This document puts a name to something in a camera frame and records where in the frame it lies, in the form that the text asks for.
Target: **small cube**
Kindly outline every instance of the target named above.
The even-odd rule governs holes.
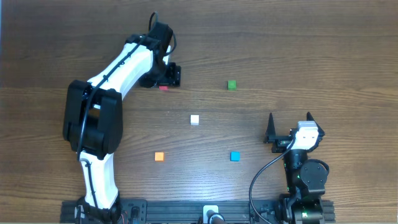
[[[228,90],[236,90],[236,80],[228,80]]]
[[[199,125],[199,115],[191,115],[191,125]]]
[[[164,152],[155,152],[155,161],[163,162],[164,161]]]
[[[168,86],[159,86],[159,89],[163,90],[163,91],[168,91],[169,87]]]
[[[239,160],[241,160],[241,153],[231,152],[231,161],[238,162]]]

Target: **wooden surface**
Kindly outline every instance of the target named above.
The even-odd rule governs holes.
[[[397,1],[5,0],[0,222],[57,222],[61,201],[85,194],[62,138],[67,87],[108,66],[153,10],[177,35],[182,85],[137,86],[125,98],[115,153],[122,197],[247,200],[251,179],[276,156],[262,143],[268,114],[287,134],[311,111],[326,136],[310,156],[331,167],[323,198],[336,219],[397,221]],[[231,151],[241,162],[229,161]],[[285,188],[278,162],[254,196]]]

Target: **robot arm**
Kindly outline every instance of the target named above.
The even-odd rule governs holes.
[[[120,55],[99,75],[69,85],[63,137],[83,167],[87,191],[76,205],[83,214],[105,223],[119,219],[113,153],[123,135],[122,100],[137,81],[147,88],[179,86],[181,68],[169,63],[172,37],[173,30],[156,19],[148,34],[128,38]]]

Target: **green cube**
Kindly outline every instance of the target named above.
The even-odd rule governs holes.
[[[228,80],[228,90],[236,90],[236,80]]]

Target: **orange cube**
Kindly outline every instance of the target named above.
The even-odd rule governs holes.
[[[164,161],[164,152],[155,152],[155,161],[163,162]]]

